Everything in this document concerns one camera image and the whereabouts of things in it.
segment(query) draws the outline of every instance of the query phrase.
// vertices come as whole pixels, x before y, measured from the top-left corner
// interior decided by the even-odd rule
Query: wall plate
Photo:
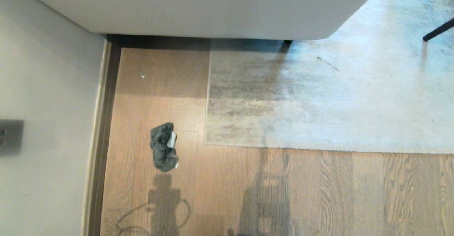
[[[21,150],[23,120],[0,120],[0,153]]]

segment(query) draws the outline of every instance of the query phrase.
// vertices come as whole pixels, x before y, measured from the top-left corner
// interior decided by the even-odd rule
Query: dark gray sock
[[[173,123],[164,123],[151,129],[151,149],[153,149],[153,161],[157,169],[162,172],[170,171],[178,163],[178,156],[174,148],[167,146],[172,137]]]

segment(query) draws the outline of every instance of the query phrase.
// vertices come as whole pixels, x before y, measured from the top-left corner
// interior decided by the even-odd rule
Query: gray rug
[[[290,48],[213,40],[206,144],[453,153],[454,32],[422,42],[453,5],[369,0],[332,37]]]

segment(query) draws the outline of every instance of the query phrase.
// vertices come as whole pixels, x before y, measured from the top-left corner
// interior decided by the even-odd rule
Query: white sofa
[[[367,0],[41,0],[92,32],[323,39]]]

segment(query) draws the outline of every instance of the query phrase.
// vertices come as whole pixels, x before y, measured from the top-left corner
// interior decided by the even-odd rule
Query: wood grain
[[[321,234],[353,234],[352,153],[321,155]]]
[[[452,155],[207,146],[209,41],[165,40],[123,49],[101,235],[453,234]],[[180,165],[160,173],[149,131],[167,121]]]
[[[454,155],[438,155],[441,235],[454,235]]]
[[[386,235],[383,154],[356,153],[352,160],[354,235]]]
[[[441,235],[440,168],[436,155],[413,155],[415,235]]]
[[[413,221],[412,155],[385,154],[384,215],[388,223]]]

